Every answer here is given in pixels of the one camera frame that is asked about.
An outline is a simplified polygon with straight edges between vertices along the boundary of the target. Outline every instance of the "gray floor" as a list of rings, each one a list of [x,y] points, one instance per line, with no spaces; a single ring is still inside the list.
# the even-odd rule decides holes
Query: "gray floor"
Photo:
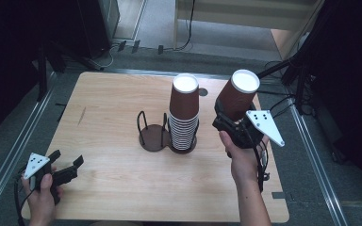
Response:
[[[171,11],[163,9],[165,4],[171,5],[171,2],[166,0],[147,1],[136,40],[140,40],[140,46],[153,48],[153,50],[140,48],[135,54],[131,54],[130,47],[126,47],[122,52],[112,50],[114,60],[110,67],[105,69],[106,72],[133,69],[230,75],[237,69],[246,68],[259,73],[265,69],[267,62],[279,60],[268,29],[248,27],[242,31],[249,31],[247,41],[244,41],[245,39],[230,41],[230,37],[237,37],[243,27],[205,23],[192,24],[193,46],[187,48],[186,53],[169,51],[158,55],[156,49],[159,44],[163,44],[165,47],[173,46],[173,20],[160,19],[165,16],[171,17]],[[179,45],[182,45],[181,33],[185,28],[185,22],[179,21],[178,27],[180,29]],[[207,29],[207,32],[198,32],[201,28]],[[208,33],[208,30],[212,29],[218,29],[217,35],[219,36],[214,36],[215,33]],[[227,34],[222,36],[221,30],[226,30]],[[209,37],[216,37],[216,39],[208,39],[205,34],[210,34]],[[110,55],[97,59],[97,61],[101,64],[108,63],[111,61]],[[58,77],[52,97],[34,133],[25,145],[18,166],[25,162],[29,153],[44,154],[46,152],[63,110],[63,107],[56,103],[67,103],[78,75],[85,70],[78,63],[68,61],[66,72]],[[268,76],[262,81],[261,90],[285,91],[285,88],[280,85],[279,79]],[[0,126],[0,166],[31,113],[37,95],[37,88],[32,89]],[[263,108],[270,108],[282,99],[280,96],[263,93],[259,93],[258,96]],[[281,110],[286,104],[275,108],[274,112]],[[317,121],[309,116],[304,117],[304,120],[330,183],[337,193],[347,222],[351,225],[362,225],[362,171],[353,165],[336,164],[331,157],[330,144],[323,136]],[[275,121],[287,143],[284,148],[272,146],[290,214],[289,221],[283,225],[333,225],[334,221],[291,111],[287,111]],[[0,195],[0,225],[15,225],[12,196],[12,181],[10,180]],[[59,220],[55,225],[89,224],[91,221]]]

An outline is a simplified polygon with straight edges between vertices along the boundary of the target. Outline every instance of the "human hand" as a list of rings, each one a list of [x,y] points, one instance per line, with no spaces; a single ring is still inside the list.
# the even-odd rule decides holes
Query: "human hand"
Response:
[[[225,131],[220,131],[219,136],[222,144],[225,146],[225,151],[232,155],[231,174],[237,188],[249,183],[257,183],[257,160],[255,151],[253,149],[241,149],[237,147]],[[267,146],[269,137],[265,135],[262,141]],[[261,145],[263,144],[257,145],[259,154],[265,149],[265,147]]]
[[[25,188],[25,194],[29,195],[31,193],[29,180],[25,180],[22,177],[23,187]],[[56,216],[56,208],[54,197],[51,194],[51,185],[53,183],[52,175],[47,173],[43,176],[41,180],[41,190],[35,190],[28,197],[27,202],[30,207],[31,219],[30,226],[34,225],[50,225]],[[57,187],[58,196],[61,198],[63,195],[63,189]]]

